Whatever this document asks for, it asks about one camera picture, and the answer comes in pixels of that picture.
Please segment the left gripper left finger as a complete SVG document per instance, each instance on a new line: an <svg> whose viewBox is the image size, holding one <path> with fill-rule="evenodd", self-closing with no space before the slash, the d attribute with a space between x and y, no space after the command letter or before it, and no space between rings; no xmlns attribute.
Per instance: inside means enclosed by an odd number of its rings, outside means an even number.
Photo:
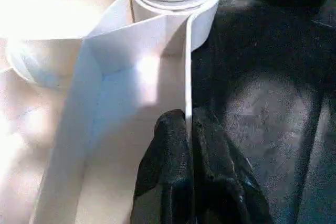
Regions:
<svg viewBox="0 0 336 224"><path fill-rule="evenodd" d="M133 223L194 223L192 156L185 114L163 113L142 157L133 196Z"/></svg>

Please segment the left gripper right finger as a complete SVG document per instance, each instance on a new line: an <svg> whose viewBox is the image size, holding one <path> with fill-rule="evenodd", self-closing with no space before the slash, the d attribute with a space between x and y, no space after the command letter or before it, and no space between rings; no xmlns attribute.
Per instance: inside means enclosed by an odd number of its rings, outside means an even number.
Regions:
<svg viewBox="0 0 336 224"><path fill-rule="evenodd" d="M273 223L249 161L206 108L193 110L192 146L198 223Z"/></svg>

